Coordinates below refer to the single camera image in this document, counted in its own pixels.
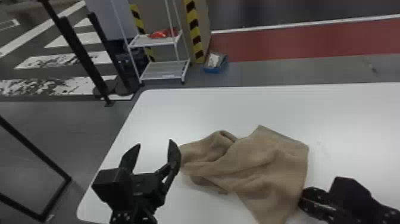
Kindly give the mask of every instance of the black metal frame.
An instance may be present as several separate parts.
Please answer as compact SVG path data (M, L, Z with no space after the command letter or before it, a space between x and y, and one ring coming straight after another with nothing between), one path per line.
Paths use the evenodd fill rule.
M10 123L8 123L2 116L0 116L0 125L10 133L15 139L17 139L21 144L28 148L33 154L38 156L43 162L45 162L50 168L56 171L64 179L63 184L57 189L56 193L52 196L49 203L46 205L42 213L36 213L26 206L14 201L13 199L7 197L6 195L0 193L0 201L6 205L40 221L44 222L50 211L54 208L55 203L60 198L63 191L66 189L68 184L72 181L70 175L68 175L62 168L55 164L49 157L47 157L38 147L36 147L32 142L30 142L25 136L23 136L17 129L15 129Z
M74 51L76 57L79 59L86 73L92 79L93 83L97 87L97 90L100 92L101 97L103 97L105 100L106 103L105 106L112 107L114 105L114 102L111 101L110 98L108 97L110 91L107 87L107 84L104 82L103 78L100 75L100 72L97 70L92 59L90 59L88 52L83 47L81 41L76 35L68 19L66 17L58 18L57 14L55 13L53 7L51 6L48 0L38 0L38 1L42 3L43 7L46 9L50 18L52 18L58 30L64 36L70 48Z
M97 16L95 13L91 12L87 15L89 18L90 22L92 23L93 27L96 30L96 33L99 35L101 42L103 43L103 46L105 50L108 53L108 56L110 57L112 64L114 65L123 85L127 89L129 93L133 93L132 87L130 86L128 77L126 76L125 72L122 70L121 65L119 64L117 57L115 56L115 53L110 46L110 43L108 43L107 37L105 36L105 33L103 29L100 26L99 20L97 19Z

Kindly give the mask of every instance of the yellow and black striped pole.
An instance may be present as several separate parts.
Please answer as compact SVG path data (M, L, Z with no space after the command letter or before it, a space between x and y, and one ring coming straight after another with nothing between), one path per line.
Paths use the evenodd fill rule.
M201 33L199 20L194 0L185 0L186 18L190 29L190 38L192 39L193 52L196 57L196 63L202 64L205 61L205 52L201 42Z
M130 10L132 11L133 17L135 18L136 27L140 34L146 34L145 24L140 18L139 7L136 4L130 5ZM155 61L154 51L150 47L145 47L146 55L150 58L151 61Z

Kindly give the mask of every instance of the crumpled towel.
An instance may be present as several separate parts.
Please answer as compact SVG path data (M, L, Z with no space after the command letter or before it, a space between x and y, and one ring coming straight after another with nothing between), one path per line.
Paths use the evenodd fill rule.
M184 174L237 193L260 224L285 223L295 211L307 173L305 144L258 126L245 138L221 130L179 148Z

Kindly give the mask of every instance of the red object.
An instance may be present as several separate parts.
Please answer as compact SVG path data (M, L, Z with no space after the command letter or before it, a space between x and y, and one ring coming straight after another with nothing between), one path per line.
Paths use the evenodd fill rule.
M210 50L229 61L400 53L400 19L214 34Z
M172 31L174 32L174 36L178 35L178 29L177 28L172 28ZM160 31L156 31L154 33L151 33L150 35L148 35L149 38L151 39L158 39L158 38L170 38L172 37L172 33L171 33L171 29L164 29L164 30L160 30Z

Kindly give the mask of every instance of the white wire shelf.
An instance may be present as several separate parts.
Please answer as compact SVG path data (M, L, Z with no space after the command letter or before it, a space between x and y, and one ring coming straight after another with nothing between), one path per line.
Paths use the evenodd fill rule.
M141 80L181 79L184 81L190 60L150 62Z
M173 45L178 43L182 36L182 30L179 30L178 35L175 38L158 38L151 39L148 35L137 35L129 44L129 48L140 48L143 46L161 46L161 45Z

